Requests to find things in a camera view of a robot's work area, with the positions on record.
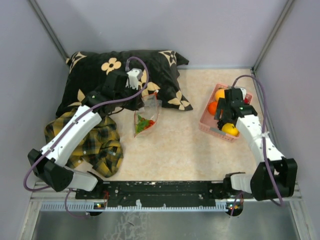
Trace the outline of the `orange tangerine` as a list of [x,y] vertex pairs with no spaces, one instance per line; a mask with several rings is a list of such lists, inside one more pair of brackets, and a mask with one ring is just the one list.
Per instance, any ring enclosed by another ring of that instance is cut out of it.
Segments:
[[217,111],[217,106],[218,106],[218,102],[217,101],[213,101],[207,106],[207,111],[211,115],[214,116],[216,114],[216,111]]

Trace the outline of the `yellow lemon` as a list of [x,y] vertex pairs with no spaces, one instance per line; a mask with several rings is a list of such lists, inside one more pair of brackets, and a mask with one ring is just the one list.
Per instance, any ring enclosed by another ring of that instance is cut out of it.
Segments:
[[221,131],[231,136],[237,137],[239,134],[238,129],[233,123],[226,123],[222,126]]

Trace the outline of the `clear zip top bag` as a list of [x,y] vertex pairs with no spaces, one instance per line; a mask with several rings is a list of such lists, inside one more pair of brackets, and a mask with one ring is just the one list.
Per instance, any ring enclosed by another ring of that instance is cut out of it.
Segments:
[[[158,99],[158,90],[152,94],[145,95],[142,97],[143,107],[139,108],[134,112],[134,137],[142,137],[150,134],[155,128],[157,121],[160,116],[162,101]],[[136,125],[138,123],[138,115],[142,116],[147,120],[155,121],[155,124],[140,133],[136,133]]]

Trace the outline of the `green leaf fruit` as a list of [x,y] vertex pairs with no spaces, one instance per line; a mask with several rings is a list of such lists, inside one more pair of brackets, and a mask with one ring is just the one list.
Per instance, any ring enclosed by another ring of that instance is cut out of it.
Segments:
[[136,124],[136,133],[140,133],[149,127],[149,120],[142,117],[141,115],[137,116],[137,124]]

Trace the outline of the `red strawberries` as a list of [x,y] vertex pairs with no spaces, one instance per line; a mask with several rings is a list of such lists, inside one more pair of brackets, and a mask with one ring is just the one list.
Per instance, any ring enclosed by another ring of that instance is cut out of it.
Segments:
[[156,123],[155,121],[153,121],[153,120],[150,119],[150,120],[148,121],[145,129],[152,127],[155,123]]

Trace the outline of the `dark grape bunch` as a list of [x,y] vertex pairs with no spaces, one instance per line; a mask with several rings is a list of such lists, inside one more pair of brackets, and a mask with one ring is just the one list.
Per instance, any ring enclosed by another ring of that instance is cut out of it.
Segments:
[[217,122],[217,128],[221,131],[223,126],[226,124],[227,122],[225,120],[222,120],[220,119],[218,122]]

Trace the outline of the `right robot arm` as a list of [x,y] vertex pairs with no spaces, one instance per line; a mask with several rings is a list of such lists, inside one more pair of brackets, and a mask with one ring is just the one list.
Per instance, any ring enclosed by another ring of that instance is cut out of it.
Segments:
[[244,88],[238,87],[225,89],[214,118],[220,129],[225,124],[235,126],[254,156],[256,169],[253,174],[227,174],[223,192],[229,198],[246,192],[257,201],[291,197],[295,191],[298,164],[276,148],[254,107],[245,102],[245,92]]

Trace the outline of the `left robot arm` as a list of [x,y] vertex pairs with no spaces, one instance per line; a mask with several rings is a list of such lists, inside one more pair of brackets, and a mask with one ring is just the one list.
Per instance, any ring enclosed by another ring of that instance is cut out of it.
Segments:
[[28,153],[31,172],[56,192],[80,189],[95,199],[101,197],[104,186],[98,183],[98,177],[69,168],[68,160],[86,135],[115,108],[137,110],[143,105],[139,86],[142,76],[143,71],[138,68],[111,72],[103,84],[84,96],[74,115],[52,140],[40,150]]

